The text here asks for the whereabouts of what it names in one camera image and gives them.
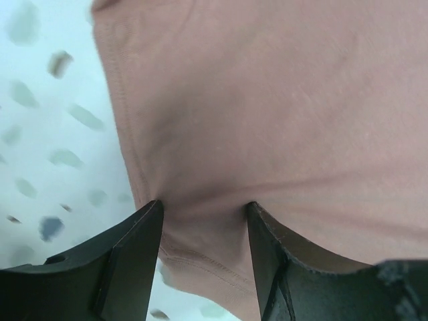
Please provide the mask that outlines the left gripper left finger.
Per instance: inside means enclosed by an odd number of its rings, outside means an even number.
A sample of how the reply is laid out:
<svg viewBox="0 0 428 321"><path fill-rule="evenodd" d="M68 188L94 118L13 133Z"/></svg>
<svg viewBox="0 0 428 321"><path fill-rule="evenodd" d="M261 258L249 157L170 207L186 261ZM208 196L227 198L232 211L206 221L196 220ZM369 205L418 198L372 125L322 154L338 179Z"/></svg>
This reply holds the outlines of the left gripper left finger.
<svg viewBox="0 0 428 321"><path fill-rule="evenodd" d="M42 265L1 270L1 319L145 320L163 218L162 203L151 201Z"/></svg>

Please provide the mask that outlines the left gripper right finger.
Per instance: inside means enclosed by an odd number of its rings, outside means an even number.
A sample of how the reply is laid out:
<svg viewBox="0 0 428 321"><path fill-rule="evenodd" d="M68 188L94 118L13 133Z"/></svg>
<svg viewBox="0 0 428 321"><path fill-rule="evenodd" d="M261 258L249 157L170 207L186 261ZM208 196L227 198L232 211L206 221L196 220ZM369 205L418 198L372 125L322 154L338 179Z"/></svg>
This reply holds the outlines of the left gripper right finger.
<svg viewBox="0 0 428 321"><path fill-rule="evenodd" d="M367 265L307 240L258 203L246 215L262 320L427 319L427 260Z"/></svg>

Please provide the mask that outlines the pink t shirt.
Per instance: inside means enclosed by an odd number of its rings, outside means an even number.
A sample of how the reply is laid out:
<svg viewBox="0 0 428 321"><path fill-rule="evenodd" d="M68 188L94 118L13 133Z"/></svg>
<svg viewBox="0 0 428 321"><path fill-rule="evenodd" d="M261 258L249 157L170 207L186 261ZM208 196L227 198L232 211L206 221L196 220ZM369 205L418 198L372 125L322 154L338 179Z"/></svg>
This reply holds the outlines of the pink t shirt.
<svg viewBox="0 0 428 321"><path fill-rule="evenodd" d="M427 257L426 1L95 1L172 285L259 320L243 206L364 263Z"/></svg>

